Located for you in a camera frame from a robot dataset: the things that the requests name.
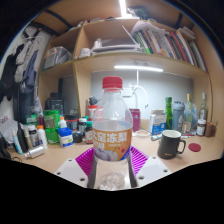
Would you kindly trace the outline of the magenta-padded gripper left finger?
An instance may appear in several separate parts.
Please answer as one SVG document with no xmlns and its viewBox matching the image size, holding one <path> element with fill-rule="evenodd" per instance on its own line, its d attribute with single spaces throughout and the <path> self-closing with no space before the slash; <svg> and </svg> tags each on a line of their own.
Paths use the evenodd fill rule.
<svg viewBox="0 0 224 224">
<path fill-rule="evenodd" d="M 94 150 L 90 148 L 77 158 L 68 158 L 58 168 L 55 175 L 86 188 L 93 165 L 93 155 Z"/>
</svg>

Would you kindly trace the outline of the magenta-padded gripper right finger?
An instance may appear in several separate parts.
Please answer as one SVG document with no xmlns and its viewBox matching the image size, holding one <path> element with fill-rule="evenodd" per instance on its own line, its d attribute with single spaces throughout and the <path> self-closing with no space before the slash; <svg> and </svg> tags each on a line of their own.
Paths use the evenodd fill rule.
<svg viewBox="0 0 224 224">
<path fill-rule="evenodd" d="M 157 156 L 147 156 L 139 149 L 132 147 L 130 157 L 137 187 L 146 186 L 171 174 L 168 167 Z"/>
</svg>

